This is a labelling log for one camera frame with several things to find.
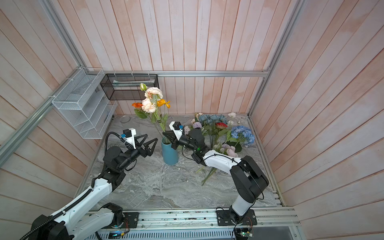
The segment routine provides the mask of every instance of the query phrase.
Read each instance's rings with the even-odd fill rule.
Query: storage organizer
[[[90,75],[82,68],[52,101],[82,138],[101,139],[117,107],[96,89],[103,77],[103,70]]]
[[[144,91],[140,90],[140,83],[145,83],[148,88],[159,87],[156,74],[139,73],[108,73],[100,85],[109,100],[144,100]]]

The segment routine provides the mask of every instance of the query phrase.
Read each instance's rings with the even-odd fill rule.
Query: vase
[[[163,154],[163,160],[168,165],[175,165],[177,161],[179,160],[179,154],[178,152],[171,147],[171,143],[166,144],[164,143],[166,141],[166,137],[163,137],[161,140],[161,149]]]

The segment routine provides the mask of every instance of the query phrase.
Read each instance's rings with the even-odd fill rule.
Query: yellow flower
[[[170,101],[166,102],[164,99],[160,99],[159,101],[157,101],[157,106],[161,107],[165,104],[167,106],[167,108],[170,108],[169,102]]]

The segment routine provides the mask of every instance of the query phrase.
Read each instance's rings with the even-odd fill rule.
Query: white mesh shelf
[[[75,130],[87,139],[101,139],[117,107],[96,88],[104,72],[87,75],[80,69],[52,101]]]

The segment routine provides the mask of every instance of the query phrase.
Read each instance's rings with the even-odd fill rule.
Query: red flower
[[[224,128],[227,128],[228,125],[226,125],[223,122],[218,122],[218,123],[216,123],[216,127],[219,128],[219,129],[224,129]]]

